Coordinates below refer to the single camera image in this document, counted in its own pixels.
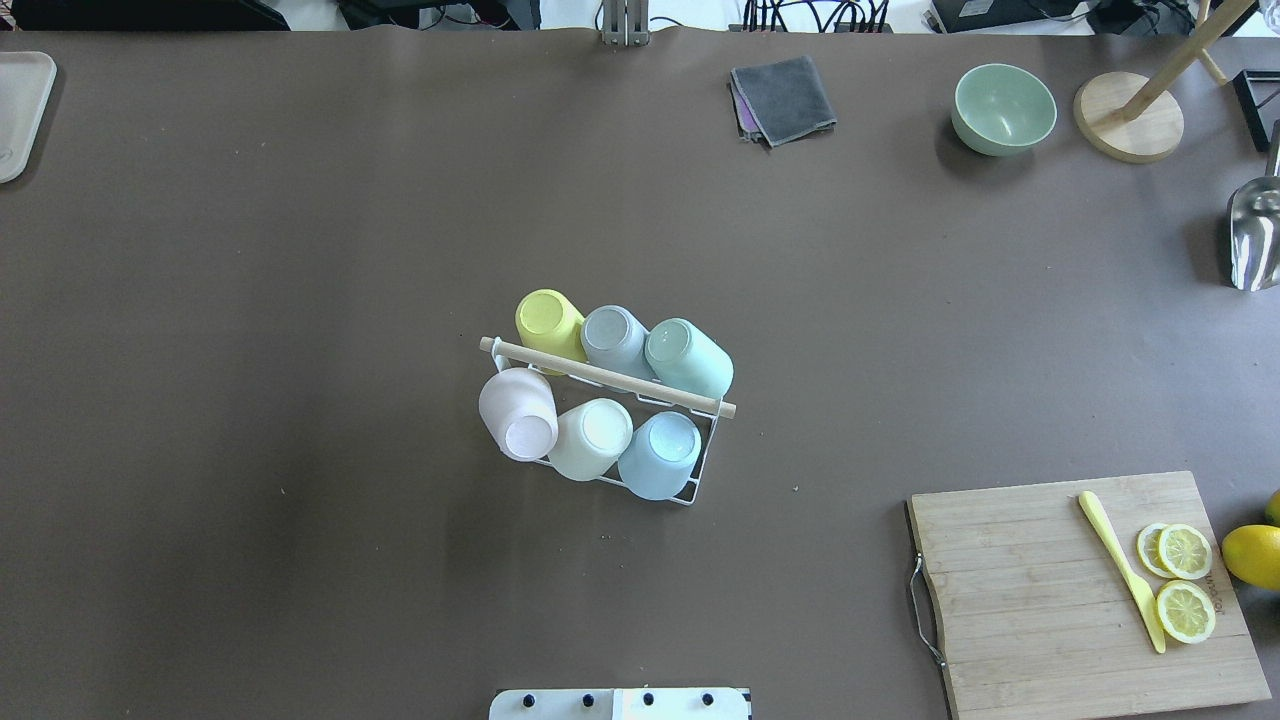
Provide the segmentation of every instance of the gray cup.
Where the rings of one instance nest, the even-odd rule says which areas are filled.
[[[582,350],[598,368],[652,380],[658,375],[644,356],[649,331],[626,307],[604,305],[591,310],[582,323]]]

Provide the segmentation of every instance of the cable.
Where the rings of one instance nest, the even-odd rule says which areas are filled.
[[[1169,8],[1175,15],[1178,15],[1179,19],[1183,20],[1183,26],[1187,28],[1184,35],[1190,35],[1192,31],[1196,29],[1196,18],[1192,17],[1192,13],[1187,9],[1185,3],[1178,3],[1176,0],[1156,0],[1156,3]]]
[[[460,20],[457,18],[451,18],[448,13],[444,14],[444,19],[449,20],[451,23],[457,23],[460,26],[488,26],[489,24],[489,23],[486,23],[484,20],[476,20],[474,23],[468,23],[467,20]]]
[[[823,31],[826,31],[829,27],[829,28],[832,28],[832,32],[840,32],[840,20],[845,17],[845,10],[852,10],[849,14],[849,29],[850,29],[850,32],[852,32],[852,27],[854,27],[855,22],[865,22],[867,20],[867,15],[863,12],[863,6],[861,5],[859,5],[856,3],[844,3],[844,4],[840,5],[840,8],[836,8],[836,12],[832,13],[832,15],[829,18],[827,18],[827,24],[826,24],[826,27],[823,27]]]
[[[1085,6],[1083,13],[1076,13],[1076,14],[1074,14],[1071,17],[1068,17],[1068,18],[1059,18],[1059,17],[1051,15],[1051,14],[1046,13],[1044,9],[1041,8],[1039,5],[1032,3],[1032,0],[1023,0],[1023,3],[1027,4],[1027,6],[1030,8],[1032,10],[1036,10],[1041,15],[1044,15],[1046,20],[1053,20],[1055,23],[1074,23],[1075,20],[1078,20],[1078,19],[1088,15],[1093,10],[1097,10],[1098,5],[1102,4],[1102,0],[1093,0],[1093,4]]]
[[[1142,10],[1142,17],[1147,18],[1147,24],[1151,26],[1151,32],[1147,35],[1160,35],[1160,28],[1156,27],[1160,22],[1160,8],[1138,0],[1134,1],[1134,6]]]
[[[435,26],[440,24],[442,22],[444,22],[444,15],[447,14],[447,13],[444,12],[444,8],[436,8],[436,10],[438,10],[438,12],[439,12],[440,14],[439,14],[439,15],[438,15],[438,17],[435,18],[435,22],[433,22],[431,24],[429,24],[429,26],[426,26],[426,27],[424,27],[424,28],[422,28],[422,31],[424,31],[424,32],[425,32],[425,31],[429,31],[429,29],[431,29],[433,27],[435,27]]]
[[[773,0],[773,19],[769,20],[769,29],[778,29],[782,26],[782,32],[791,32],[787,27],[787,19],[782,17],[782,4],[781,0]]]

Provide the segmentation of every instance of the light blue cup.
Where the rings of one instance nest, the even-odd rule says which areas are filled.
[[[684,489],[703,451],[703,436],[680,413],[645,420],[618,457],[622,484],[645,500],[671,500]]]
[[[644,355],[658,379],[676,389],[719,398],[733,384],[733,361],[728,354],[682,318],[654,325]]]
[[[658,377],[644,357],[648,337],[640,320],[617,305],[591,310],[582,323],[582,350],[589,363],[641,380]]]
[[[978,65],[956,83],[951,126],[983,155],[1014,155],[1048,137],[1057,105],[1044,83],[1014,65]]]

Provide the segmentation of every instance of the mint green cup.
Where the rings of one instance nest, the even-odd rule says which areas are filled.
[[[993,63],[970,69],[956,83],[951,126],[960,140],[983,155],[1029,150],[1057,123],[1057,105],[1044,83],[1029,72]]]
[[[733,360],[684,318],[654,325],[645,338],[644,356],[667,387],[718,398],[733,383]]]

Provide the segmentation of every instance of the white tray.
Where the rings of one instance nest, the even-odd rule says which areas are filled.
[[[0,53],[0,182],[27,167],[56,73],[44,53]]]

